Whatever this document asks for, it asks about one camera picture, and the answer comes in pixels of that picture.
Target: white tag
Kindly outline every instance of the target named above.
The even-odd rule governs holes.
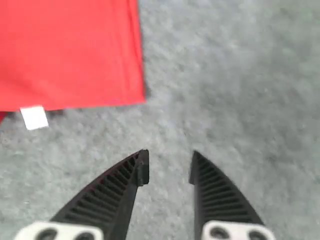
[[[28,130],[48,127],[45,109],[42,106],[21,107],[21,114]]]

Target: red fabric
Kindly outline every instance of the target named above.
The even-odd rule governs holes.
[[[5,118],[5,116],[7,115],[6,112],[4,111],[0,111],[0,123],[2,122],[2,120]]]
[[[137,0],[0,0],[0,111],[144,103]]]

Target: floor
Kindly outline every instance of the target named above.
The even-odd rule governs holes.
[[[128,240],[192,240],[192,151],[236,183],[278,240],[320,233],[320,1],[140,0],[148,101],[0,126],[0,239],[49,219],[140,149],[150,184]]]

